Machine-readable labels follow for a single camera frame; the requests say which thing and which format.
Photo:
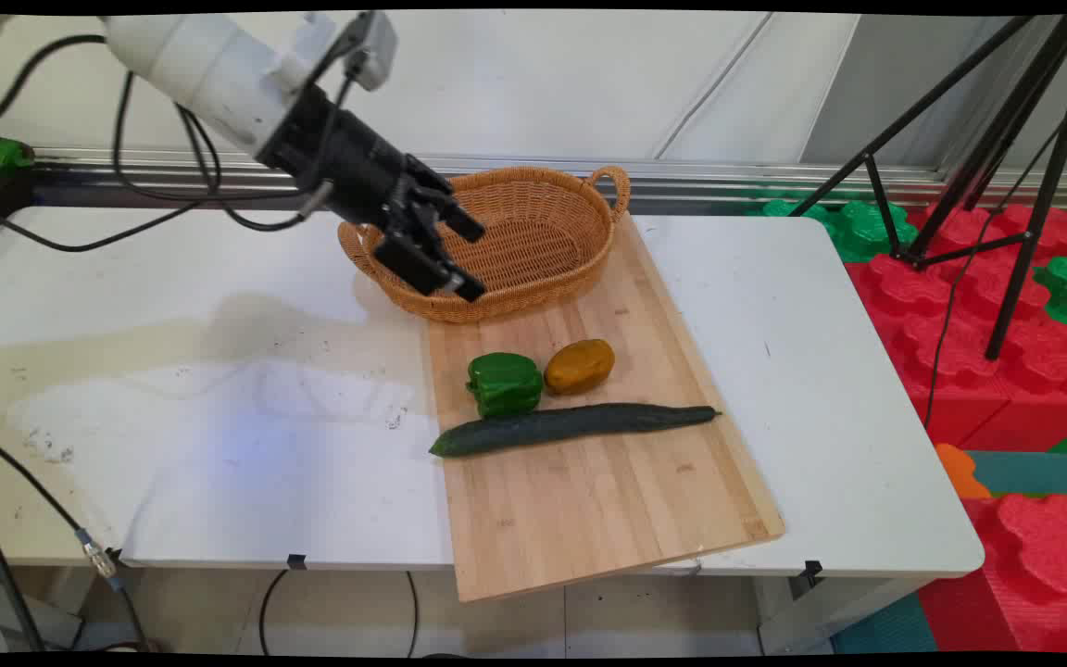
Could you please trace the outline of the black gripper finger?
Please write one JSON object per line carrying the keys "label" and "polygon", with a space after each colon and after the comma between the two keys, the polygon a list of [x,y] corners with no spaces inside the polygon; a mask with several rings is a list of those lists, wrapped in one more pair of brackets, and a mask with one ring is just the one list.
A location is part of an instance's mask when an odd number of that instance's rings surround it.
{"label": "black gripper finger", "polygon": [[444,190],[435,187],[418,187],[416,189],[416,203],[421,203],[427,212],[433,215],[436,222],[447,225],[466,240],[469,244],[475,244],[482,239],[485,228],[469,212],[463,208],[453,193],[445,193]]}
{"label": "black gripper finger", "polygon": [[439,233],[441,216],[433,208],[391,208],[385,218],[372,256],[396,277],[421,296],[449,292],[473,303],[485,295],[482,280],[450,257]]}

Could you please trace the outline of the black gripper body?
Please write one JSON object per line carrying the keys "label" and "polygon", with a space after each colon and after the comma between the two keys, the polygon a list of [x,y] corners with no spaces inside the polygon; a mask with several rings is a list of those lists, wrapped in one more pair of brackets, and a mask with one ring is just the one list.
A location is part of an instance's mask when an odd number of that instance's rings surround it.
{"label": "black gripper body", "polygon": [[305,89],[258,153],[292,174],[299,189],[332,182],[327,208],[347,222],[407,232],[421,220],[453,219],[452,187],[318,88]]}

